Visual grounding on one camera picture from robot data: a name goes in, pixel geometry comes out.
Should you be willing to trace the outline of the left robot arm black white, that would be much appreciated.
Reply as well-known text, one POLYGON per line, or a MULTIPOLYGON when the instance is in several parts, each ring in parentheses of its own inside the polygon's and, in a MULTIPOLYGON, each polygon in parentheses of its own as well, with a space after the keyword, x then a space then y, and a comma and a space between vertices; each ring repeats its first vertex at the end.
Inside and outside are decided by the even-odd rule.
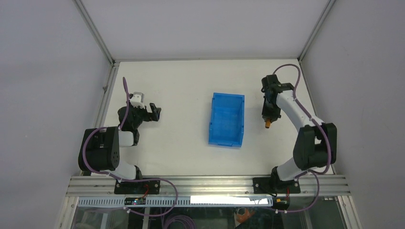
POLYGON ((78 156, 80 169, 126 181, 125 187, 132 194, 141 192, 144 187, 142 173, 138 166, 120 158, 120 149, 138 145, 138 128, 143 122, 159 121, 161 108, 154 103, 149 105, 150 112, 132 105, 120 108, 118 126, 85 130, 78 156))

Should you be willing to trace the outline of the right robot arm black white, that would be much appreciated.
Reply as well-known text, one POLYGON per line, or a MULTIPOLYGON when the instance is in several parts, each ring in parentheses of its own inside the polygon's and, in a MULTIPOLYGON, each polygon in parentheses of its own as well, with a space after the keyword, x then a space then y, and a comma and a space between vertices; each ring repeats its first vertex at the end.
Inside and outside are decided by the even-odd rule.
POLYGON ((277 75, 267 75, 261 80, 264 94, 262 118, 265 127, 281 118, 284 112, 298 135, 292 158, 272 169, 269 186, 275 193, 282 193, 299 178, 314 168, 329 169, 337 154, 337 127, 311 115, 296 96, 291 83, 281 83, 277 75))

